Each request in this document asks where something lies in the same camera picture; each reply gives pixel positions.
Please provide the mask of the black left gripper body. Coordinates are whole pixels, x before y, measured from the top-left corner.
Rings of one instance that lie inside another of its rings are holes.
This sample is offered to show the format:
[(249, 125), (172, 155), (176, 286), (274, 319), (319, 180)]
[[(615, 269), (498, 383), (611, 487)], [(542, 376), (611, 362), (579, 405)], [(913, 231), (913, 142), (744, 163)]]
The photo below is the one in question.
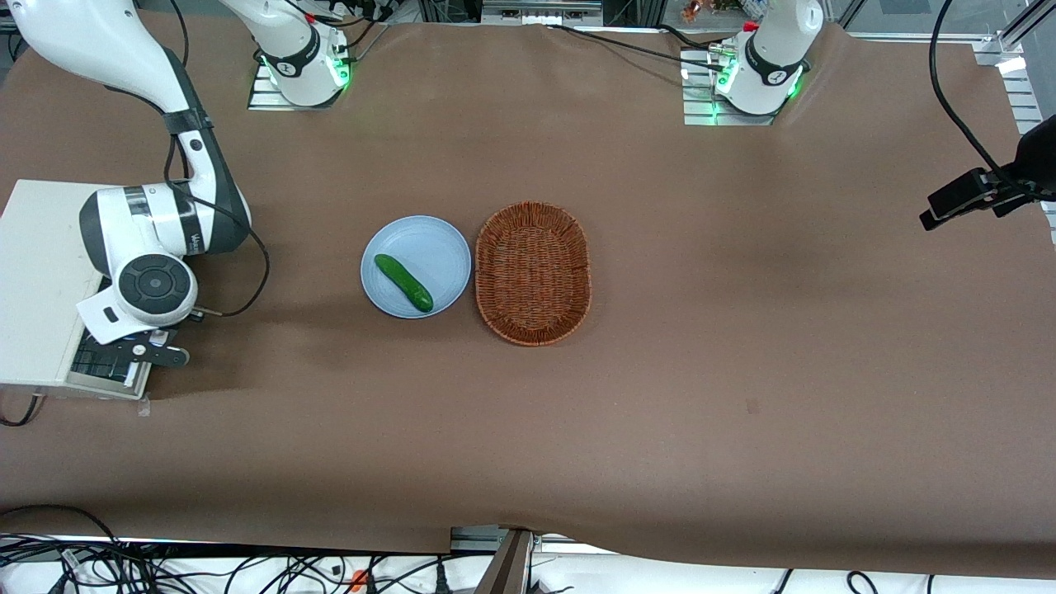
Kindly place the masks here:
[(1021, 136), (1016, 155), (991, 173), (996, 194), (989, 207), (997, 218), (1022, 206), (1055, 202), (1055, 116)]

